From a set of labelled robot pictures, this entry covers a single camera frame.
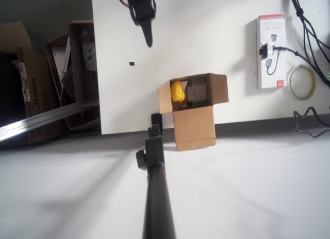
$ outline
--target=black pole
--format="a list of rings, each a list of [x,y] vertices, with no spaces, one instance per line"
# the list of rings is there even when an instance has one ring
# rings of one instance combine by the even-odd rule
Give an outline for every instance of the black pole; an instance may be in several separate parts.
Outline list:
[[[160,114],[152,115],[145,153],[136,153],[138,167],[148,172],[143,238],[176,239],[169,190],[167,188]]]
[[[161,162],[155,163],[149,172],[143,238],[176,238],[165,166]]]

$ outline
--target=brown cardboard box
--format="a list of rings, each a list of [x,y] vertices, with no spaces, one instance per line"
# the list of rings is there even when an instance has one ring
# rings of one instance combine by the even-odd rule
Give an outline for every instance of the brown cardboard box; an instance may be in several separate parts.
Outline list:
[[[67,33],[60,37],[49,40],[46,43],[46,49],[45,49],[49,68],[51,69],[53,81],[54,81],[55,88],[57,91],[57,96],[58,96],[58,99],[61,102],[62,106],[67,105],[67,103],[70,104],[70,103],[75,102],[75,91],[73,90],[71,92],[66,92],[66,91],[62,92],[61,81],[59,80],[52,48],[66,46],[68,43],[68,37],[69,37],[69,34]],[[70,72],[70,71],[72,71],[71,65],[68,68],[68,72]],[[65,118],[67,127],[72,132],[77,132],[77,133],[97,130],[99,125],[101,124],[100,118],[97,118],[97,119],[94,119],[92,121],[85,123],[84,120],[82,119],[83,115],[84,115],[83,113],[79,113],[79,114],[74,114],[72,116]]]
[[[176,81],[191,81],[191,86],[206,85],[206,99],[194,102],[196,108],[174,110],[177,106],[185,106],[189,100],[187,88],[186,99],[181,104],[171,100],[171,84]],[[193,150],[213,146],[217,143],[213,105],[228,102],[227,76],[217,74],[199,74],[172,79],[158,87],[159,111],[173,113],[175,144],[177,150]]]
[[[81,106],[99,105],[97,77],[86,70],[80,36],[85,29],[94,36],[93,20],[73,20],[68,25],[76,102]]]
[[[18,57],[26,118],[59,107],[46,57],[33,52],[22,22],[0,24],[0,53]],[[66,131],[63,121],[57,121],[30,131],[28,142],[55,138]]]

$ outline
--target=yellow rubber duck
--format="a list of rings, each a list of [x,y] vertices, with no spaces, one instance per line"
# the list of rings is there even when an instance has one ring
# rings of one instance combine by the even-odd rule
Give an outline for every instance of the yellow rubber duck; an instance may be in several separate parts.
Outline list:
[[[174,81],[171,85],[171,98],[172,101],[178,101],[179,103],[182,103],[186,98],[186,95],[182,90],[181,82],[179,80]]]

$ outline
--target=phone charger box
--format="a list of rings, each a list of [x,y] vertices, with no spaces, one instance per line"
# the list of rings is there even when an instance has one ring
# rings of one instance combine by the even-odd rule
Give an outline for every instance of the phone charger box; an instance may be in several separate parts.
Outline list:
[[[259,49],[263,44],[286,46],[285,14],[262,15],[257,18],[258,88],[287,86],[286,51],[274,50],[262,59]]]

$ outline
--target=white table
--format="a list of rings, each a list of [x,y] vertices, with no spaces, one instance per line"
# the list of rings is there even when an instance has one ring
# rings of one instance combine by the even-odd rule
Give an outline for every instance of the white table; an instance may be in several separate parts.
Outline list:
[[[330,33],[330,0],[299,0],[318,37]],[[317,77],[308,101],[286,89],[257,88],[255,19],[285,13],[287,46],[303,53],[300,20],[290,0],[156,0],[154,44],[118,0],[93,0],[102,133],[146,130],[158,112],[157,87],[171,78],[201,73],[228,76],[229,102],[214,107],[214,122],[231,123],[291,117],[314,106],[329,113],[330,89]],[[304,63],[287,54],[288,70]],[[324,72],[328,65],[321,64]],[[173,127],[172,116],[164,126]]]
[[[178,239],[329,238],[330,134],[243,134],[164,154]],[[0,238],[142,237],[147,133],[0,152]]]

